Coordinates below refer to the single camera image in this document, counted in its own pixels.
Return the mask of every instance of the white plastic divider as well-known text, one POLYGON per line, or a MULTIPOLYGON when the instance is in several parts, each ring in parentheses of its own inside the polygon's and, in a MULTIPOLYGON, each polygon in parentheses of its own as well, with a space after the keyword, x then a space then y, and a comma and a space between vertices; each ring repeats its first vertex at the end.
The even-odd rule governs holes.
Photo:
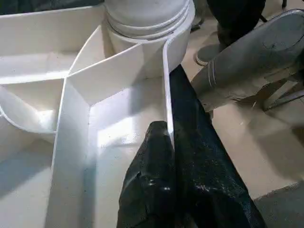
POLYGON ((106 21, 102 21, 89 37, 71 66, 69 75, 114 54, 106 26, 106 21))
POLYGON ((105 18, 103 5, 0 17, 0 84, 63 78, 105 18))
POLYGON ((166 120, 162 74, 147 78, 143 56, 138 44, 66 79, 47 228, 115 227, 125 172, 149 124, 166 120))

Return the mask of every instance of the white plastic structure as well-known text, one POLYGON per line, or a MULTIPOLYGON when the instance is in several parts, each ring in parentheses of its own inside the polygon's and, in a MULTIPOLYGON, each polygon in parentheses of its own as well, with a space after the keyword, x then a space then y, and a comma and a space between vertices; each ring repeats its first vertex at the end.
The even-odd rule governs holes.
POLYGON ((0 227, 114 228, 125 172, 152 121, 173 141, 169 73, 194 6, 153 40, 104 5, 0 16, 0 227))

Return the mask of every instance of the metal stand leg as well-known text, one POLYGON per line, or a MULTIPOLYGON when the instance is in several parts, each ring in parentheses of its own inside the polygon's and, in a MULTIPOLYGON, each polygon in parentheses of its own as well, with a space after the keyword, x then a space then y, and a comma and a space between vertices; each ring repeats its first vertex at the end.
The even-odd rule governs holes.
POLYGON ((278 107, 280 105, 286 104, 295 99, 301 98, 304 96, 304 90, 292 93, 287 96, 281 97, 283 94, 292 89, 299 82, 287 81, 283 84, 277 91, 275 91, 267 100, 264 101, 263 110, 267 111, 269 109, 278 107))

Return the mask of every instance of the person's leg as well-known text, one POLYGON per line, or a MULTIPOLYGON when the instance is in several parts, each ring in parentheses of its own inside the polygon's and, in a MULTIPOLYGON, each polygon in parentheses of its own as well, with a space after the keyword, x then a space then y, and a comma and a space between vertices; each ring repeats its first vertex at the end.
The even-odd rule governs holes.
POLYGON ((224 48, 243 37, 257 25, 265 7, 265 0, 208 0, 209 8, 218 23, 220 46, 209 52, 209 47, 202 47, 196 53, 196 61, 205 66, 224 48))

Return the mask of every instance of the white plastic panel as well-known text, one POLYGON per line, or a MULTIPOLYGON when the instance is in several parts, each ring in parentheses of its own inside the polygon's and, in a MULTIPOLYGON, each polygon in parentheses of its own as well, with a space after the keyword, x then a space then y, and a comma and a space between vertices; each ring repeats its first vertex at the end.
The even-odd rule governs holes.
POLYGON ((138 44, 71 75, 69 79, 88 104, 93 105, 143 79, 143 66, 143 49, 138 44))
POLYGON ((90 106, 66 83, 60 110, 46 228, 80 227, 90 106))

